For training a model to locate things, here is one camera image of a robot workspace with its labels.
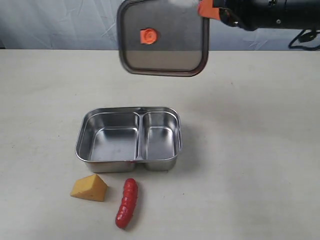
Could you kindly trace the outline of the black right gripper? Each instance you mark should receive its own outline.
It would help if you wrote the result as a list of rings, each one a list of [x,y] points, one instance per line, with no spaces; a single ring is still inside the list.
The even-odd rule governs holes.
[[[259,0],[201,0],[197,13],[200,17],[219,20],[229,27],[253,32],[260,28],[254,17],[259,5]]]

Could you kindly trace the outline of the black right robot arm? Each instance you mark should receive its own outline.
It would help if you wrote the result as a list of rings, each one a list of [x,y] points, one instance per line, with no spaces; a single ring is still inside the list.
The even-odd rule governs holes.
[[[320,28],[318,0],[201,0],[197,13],[246,31]]]

